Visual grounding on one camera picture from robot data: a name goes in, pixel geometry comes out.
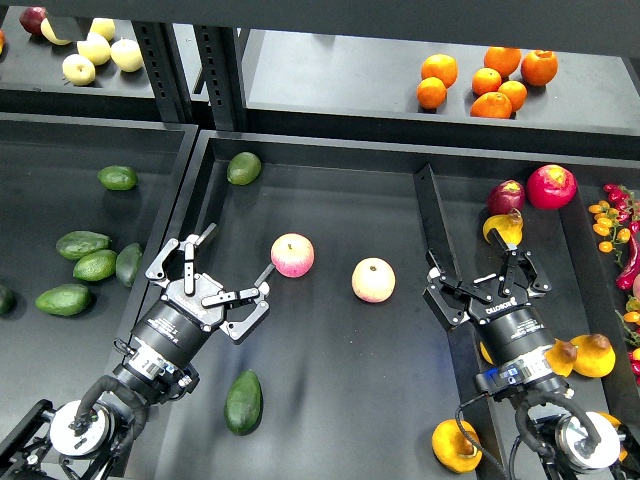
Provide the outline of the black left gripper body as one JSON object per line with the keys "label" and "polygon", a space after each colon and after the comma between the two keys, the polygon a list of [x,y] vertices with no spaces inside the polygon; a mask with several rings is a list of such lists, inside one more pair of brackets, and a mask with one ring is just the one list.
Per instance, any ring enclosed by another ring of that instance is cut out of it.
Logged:
{"label": "black left gripper body", "polygon": [[157,352],[197,352],[226,317],[223,305],[204,307],[205,297],[224,293],[207,274],[197,274],[195,293],[184,293],[182,279],[168,284],[161,298],[139,320],[132,335]]}

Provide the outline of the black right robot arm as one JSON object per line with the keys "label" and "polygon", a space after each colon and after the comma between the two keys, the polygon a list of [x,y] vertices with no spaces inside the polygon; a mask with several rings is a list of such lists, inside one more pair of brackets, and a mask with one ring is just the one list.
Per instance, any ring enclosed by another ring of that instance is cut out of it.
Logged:
{"label": "black right robot arm", "polygon": [[511,403],[518,431],[514,444],[538,456],[547,478],[598,471],[615,479],[638,478],[638,432],[584,410],[551,366],[555,339],[531,303],[551,289],[543,270],[531,252],[506,242],[497,229],[488,238],[502,261],[498,272],[464,282],[429,250],[423,293],[444,329],[471,324],[492,359],[493,368],[475,376],[477,396]]}

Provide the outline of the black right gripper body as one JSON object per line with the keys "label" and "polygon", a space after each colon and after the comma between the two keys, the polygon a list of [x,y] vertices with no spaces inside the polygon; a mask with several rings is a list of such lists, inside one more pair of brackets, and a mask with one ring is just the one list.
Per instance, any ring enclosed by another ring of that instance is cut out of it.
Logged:
{"label": "black right gripper body", "polygon": [[555,343],[537,310],[517,300],[510,297],[499,299],[497,304],[484,304],[472,298],[468,302],[467,313],[494,364],[505,364]]}

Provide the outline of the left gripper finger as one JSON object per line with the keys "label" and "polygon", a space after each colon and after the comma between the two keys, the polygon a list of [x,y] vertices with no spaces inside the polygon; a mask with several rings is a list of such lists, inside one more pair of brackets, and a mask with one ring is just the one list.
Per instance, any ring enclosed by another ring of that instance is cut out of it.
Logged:
{"label": "left gripper finger", "polygon": [[211,223],[201,234],[190,234],[184,240],[170,238],[146,269],[146,279],[161,288],[167,289],[171,281],[167,276],[165,266],[176,253],[181,254],[183,257],[183,291],[186,295],[193,295],[196,285],[194,262],[197,250],[205,245],[207,241],[213,239],[218,231],[218,225]]}
{"label": "left gripper finger", "polygon": [[[221,309],[222,313],[212,323],[203,321],[201,330],[208,333],[221,330],[234,344],[241,344],[269,314],[270,305],[267,297],[270,293],[270,287],[268,280],[274,271],[275,265],[269,263],[252,287],[239,291],[220,290],[215,295],[203,297],[200,303],[205,310]],[[228,310],[249,305],[253,307],[253,310],[244,319],[227,319]]]}

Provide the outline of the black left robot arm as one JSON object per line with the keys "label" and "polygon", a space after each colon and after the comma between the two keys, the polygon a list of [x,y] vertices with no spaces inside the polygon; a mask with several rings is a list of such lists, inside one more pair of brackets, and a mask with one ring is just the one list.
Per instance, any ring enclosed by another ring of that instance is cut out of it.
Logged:
{"label": "black left robot arm", "polygon": [[269,313],[268,264],[254,284],[228,290],[195,269],[198,249],[218,232],[171,238],[145,272],[160,297],[131,330],[115,340],[123,355],[76,401],[55,407],[37,402],[1,443],[4,479],[45,479],[45,457],[54,452],[70,479],[106,479],[143,432],[154,406],[192,392],[199,374],[195,355],[217,331],[241,343]]}

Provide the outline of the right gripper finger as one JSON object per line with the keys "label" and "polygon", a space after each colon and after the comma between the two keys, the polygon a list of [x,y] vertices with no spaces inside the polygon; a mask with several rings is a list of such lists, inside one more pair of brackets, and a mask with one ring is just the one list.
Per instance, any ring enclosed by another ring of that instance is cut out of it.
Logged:
{"label": "right gripper finger", "polygon": [[477,321],[479,316],[471,312],[471,301],[476,300],[482,306],[488,306],[494,296],[457,277],[449,277],[433,249],[427,250],[426,259],[429,270],[423,299],[442,328],[452,331],[463,323]]}
{"label": "right gripper finger", "polygon": [[496,228],[489,230],[488,238],[491,245],[501,252],[502,266],[498,274],[500,297],[516,297],[523,291],[527,299],[541,298],[552,290],[548,276],[530,250],[520,250],[517,245],[505,241]]}

